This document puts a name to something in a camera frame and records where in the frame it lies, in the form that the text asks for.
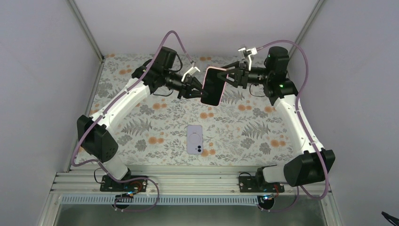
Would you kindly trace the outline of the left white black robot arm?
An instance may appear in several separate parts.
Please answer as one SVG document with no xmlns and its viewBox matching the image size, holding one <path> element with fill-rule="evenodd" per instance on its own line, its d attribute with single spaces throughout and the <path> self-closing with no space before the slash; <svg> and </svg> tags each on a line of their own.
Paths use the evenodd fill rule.
<svg viewBox="0 0 399 226">
<path fill-rule="evenodd" d="M 207 95 L 201 82 L 194 73 L 198 67 L 191 62 L 188 70 L 180 74 L 172 70 L 177 52 L 167 47 L 161 49 L 154 57 L 136 68 L 125 87 L 98 112 L 91 116 L 82 115 L 77 120 L 78 144 L 72 155 L 71 164 L 75 162 L 79 148 L 93 156 L 90 162 L 99 166 L 112 179 L 112 184 L 120 191 L 130 187 L 130 169 L 117 155 L 118 144 L 113 134 L 119 123 L 142 100 L 152 95 L 158 88 L 166 87 L 178 92 L 178 98 L 200 98 Z"/>
</svg>

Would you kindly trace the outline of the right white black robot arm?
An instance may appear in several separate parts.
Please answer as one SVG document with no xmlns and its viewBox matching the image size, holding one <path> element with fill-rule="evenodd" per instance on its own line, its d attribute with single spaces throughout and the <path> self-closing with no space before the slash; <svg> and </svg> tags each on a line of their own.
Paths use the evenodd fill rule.
<svg viewBox="0 0 399 226">
<path fill-rule="evenodd" d="M 324 148 L 304 115 L 299 92 L 287 77 L 288 51 L 271 47 L 263 68 L 252 66 L 254 50 L 242 48 L 240 51 L 248 59 L 224 66 L 217 74 L 218 80 L 244 89 L 251 84 L 262 85 L 265 96 L 285 123 L 294 151 L 293 159 L 287 163 L 260 167 L 255 178 L 256 188 L 266 192 L 273 182 L 285 182 L 292 187 L 327 182 L 335 154 Z"/>
</svg>

